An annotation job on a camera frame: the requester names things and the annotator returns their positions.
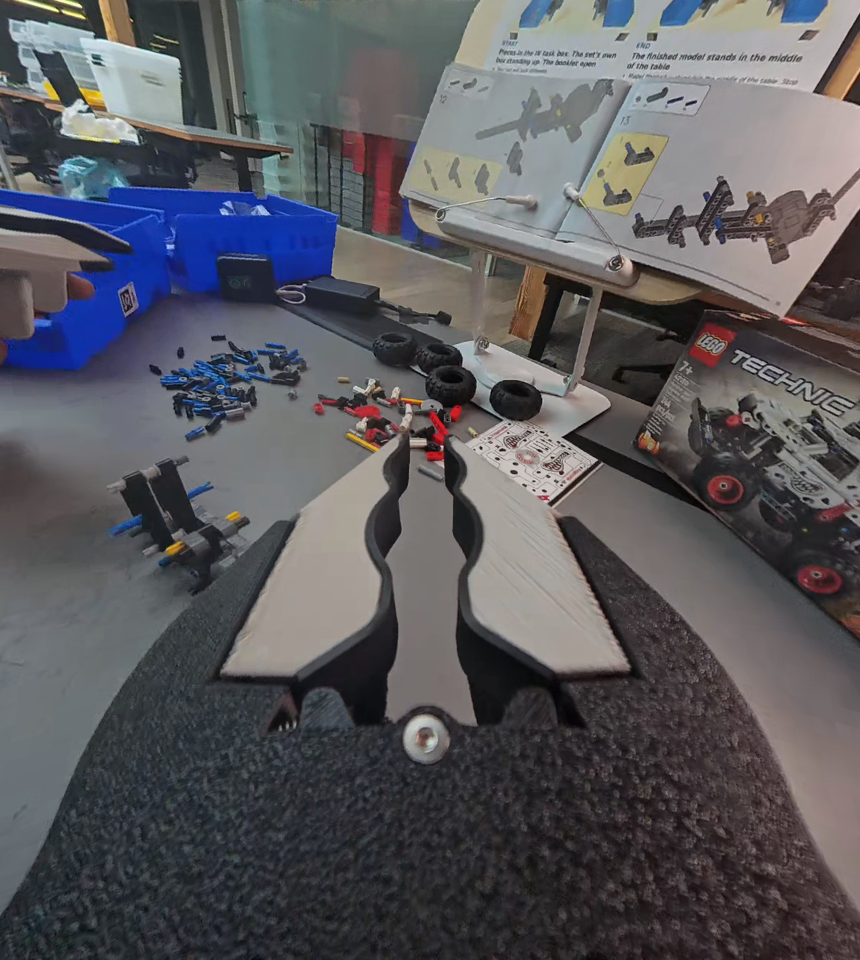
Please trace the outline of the toy brick chassis assembly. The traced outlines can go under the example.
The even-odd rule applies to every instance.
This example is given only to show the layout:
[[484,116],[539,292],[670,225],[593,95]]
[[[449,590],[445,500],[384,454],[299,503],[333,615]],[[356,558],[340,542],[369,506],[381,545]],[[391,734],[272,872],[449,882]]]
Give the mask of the toy brick chassis assembly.
[[186,486],[188,457],[165,458],[136,469],[106,487],[122,498],[129,518],[108,530],[111,538],[143,537],[143,555],[162,570],[181,570],[189,594],[197,596],[249,551],[244,532],[250,519],[238,510],[216,513],[199,499],[212,483]]

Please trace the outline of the white storage box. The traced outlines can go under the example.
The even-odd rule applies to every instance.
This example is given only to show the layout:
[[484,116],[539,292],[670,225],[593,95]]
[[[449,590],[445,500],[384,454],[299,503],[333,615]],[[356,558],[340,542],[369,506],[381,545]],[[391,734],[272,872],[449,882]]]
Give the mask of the white storage box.
[[183,125],[183,77],[177,57],[98,38],[83,38],[79,45],[109,113]]

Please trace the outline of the toy truck cardboard box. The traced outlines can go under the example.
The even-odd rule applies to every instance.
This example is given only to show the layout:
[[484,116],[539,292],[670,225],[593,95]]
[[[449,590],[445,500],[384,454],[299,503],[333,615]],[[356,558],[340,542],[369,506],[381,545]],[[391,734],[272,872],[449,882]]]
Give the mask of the toy truck cardboard box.
[[709,309],[634,445],[860,642],[860,335]]

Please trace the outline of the small black box device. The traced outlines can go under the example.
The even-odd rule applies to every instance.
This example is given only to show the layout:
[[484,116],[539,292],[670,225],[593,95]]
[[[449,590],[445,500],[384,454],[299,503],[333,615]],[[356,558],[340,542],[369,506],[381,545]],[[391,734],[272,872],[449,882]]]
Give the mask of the small black box device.
[[266,255],[221,253],[216,270],[220,295],[226,302],[274,304],[279,299],[273,260]]

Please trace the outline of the teal plastic bag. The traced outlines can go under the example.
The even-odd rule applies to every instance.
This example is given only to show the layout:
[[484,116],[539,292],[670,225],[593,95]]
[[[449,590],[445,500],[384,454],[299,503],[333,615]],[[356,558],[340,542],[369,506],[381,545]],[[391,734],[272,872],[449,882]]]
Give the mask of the teal plastic bag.
[[56,176],[62,196],[79,201],[107,202],[113,189],[131,185],[115,162],[85,155],[64,159]]

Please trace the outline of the printed instruction sheet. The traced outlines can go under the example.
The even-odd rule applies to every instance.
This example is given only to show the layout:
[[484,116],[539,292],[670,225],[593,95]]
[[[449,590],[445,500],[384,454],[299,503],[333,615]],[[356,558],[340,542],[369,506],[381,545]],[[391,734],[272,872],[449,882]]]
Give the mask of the printed instruction sheet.
[[859,18],[859,1],[505,2],[483,66],[814,92]]

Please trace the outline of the pile of red white parts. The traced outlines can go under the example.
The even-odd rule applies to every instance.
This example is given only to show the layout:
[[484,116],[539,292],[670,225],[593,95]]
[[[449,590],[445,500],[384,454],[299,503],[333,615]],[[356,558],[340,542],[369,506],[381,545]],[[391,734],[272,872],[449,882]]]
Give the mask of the pile of red white parts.
[[424,383],[423,395],[411,397],[400,387],[385,390],[379,380],[370,378],[364,387],[354,387],[351,395],[320,394],[312,409],[317,416],[334,410],[350,417],[346,438],[367,451],[376,452],[407,435],[411,450],[423,453],[428,462],[440,463],[449,425],[459,420],[470,403],[444,407],[426,396]]

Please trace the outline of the wooden easel frame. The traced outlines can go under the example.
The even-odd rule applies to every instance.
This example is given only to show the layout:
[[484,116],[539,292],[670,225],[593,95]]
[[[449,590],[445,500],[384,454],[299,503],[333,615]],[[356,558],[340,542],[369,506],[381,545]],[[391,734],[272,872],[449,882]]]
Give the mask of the wooden easel frame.
[[[832,99],[844,100],[860,76],[860,15],[851,27],[844,43],[835,54],[816,91]],[[543,268],[527,267],[520,284],[516,304],[509,325],[509,334],[533,345],[537,339],[540,321],[552,300],[548,293],[547,272]]]

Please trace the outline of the grey desk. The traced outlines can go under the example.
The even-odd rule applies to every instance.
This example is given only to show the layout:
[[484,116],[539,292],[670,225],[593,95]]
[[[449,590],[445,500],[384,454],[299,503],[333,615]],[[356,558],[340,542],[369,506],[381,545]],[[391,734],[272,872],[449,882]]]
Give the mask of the grey desk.
[[[175,296],[82,370],[0,371],[0,913],[35,860],[88,740],[166,626],[192,601],[184,575],[112,538],[107,486],[187,455],[211,509],[256,539],[357,467],[336,414],[278,388],[212,438],[184,440],[148,366],[213,334],[277,341],[308,360],[301,397],[370,376],[369,351],[287,310]],[[631,449],[646,409],[611,407],[571,438],[603,465],[566,498],[580,521],[712,649],[755,712],[828,866],[860,910],[860,642]]]

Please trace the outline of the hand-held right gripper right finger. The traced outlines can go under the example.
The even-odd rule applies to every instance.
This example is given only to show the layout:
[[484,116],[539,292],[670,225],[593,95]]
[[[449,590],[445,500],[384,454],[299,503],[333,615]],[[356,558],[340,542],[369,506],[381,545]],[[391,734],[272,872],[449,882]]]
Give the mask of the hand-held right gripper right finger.
[[632,675],[567,518],[457,438],[444,445],[458,577],[456,645],[474,718],[497,726],[525,701],[581,725],[568,686]]

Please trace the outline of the white plastic bags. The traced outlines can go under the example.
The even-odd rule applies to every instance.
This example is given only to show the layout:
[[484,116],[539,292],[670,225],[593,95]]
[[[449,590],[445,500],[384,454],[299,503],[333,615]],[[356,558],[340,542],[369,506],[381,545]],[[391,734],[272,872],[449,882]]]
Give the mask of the white plastic bags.
[[95,112],[82,99],[64,106],[59,121],[59,133],[64,138],[140,146],[140,136],[128,121]]

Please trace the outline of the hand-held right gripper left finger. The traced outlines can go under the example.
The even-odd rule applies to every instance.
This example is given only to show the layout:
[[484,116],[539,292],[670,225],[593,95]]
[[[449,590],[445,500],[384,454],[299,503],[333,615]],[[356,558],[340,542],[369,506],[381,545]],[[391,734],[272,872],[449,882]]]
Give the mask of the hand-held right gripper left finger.
[[340,694],[358,725],[385,720],[399,620],[388,555],[401,533],[410,436],[310,501],[290,522],[248,603],[220,679],[280,686],[301,704]]

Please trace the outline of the red drawer cabinets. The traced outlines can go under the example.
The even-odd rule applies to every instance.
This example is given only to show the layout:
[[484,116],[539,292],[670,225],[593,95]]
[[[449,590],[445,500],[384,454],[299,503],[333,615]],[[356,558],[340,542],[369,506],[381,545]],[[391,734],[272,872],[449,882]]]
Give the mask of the red drawer cabinets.
[[311,125],[304,160],[309,205],[357,233],[418,245],[423,233],[400,188],[415,144],[379,134]]

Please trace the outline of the open instruction booklet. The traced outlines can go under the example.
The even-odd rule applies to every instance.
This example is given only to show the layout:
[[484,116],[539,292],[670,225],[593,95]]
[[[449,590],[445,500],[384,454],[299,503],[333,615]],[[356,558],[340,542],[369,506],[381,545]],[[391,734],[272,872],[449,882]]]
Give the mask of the open instruction booklet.
[[783,312],[860,210],[860,106],[719,79],[629,85],[583,205],[639,266]]

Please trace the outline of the blue plastic bin with tag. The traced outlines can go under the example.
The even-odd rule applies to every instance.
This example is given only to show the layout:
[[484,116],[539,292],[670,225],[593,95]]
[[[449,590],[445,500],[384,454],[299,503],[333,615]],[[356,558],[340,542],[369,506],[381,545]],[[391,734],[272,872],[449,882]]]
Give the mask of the blue plastic bin with tag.
[[9,343],[11,365],[79,369],[116,340],[136,315],[170,295],[164,228],[155,211],[7,189],[0,189],[0,206],[85,222],[132,246],[131,254],[87,249],[111,259],[114,269],[70,273],[69,301],[61,312],[38,313],[28,340],[3,339]]

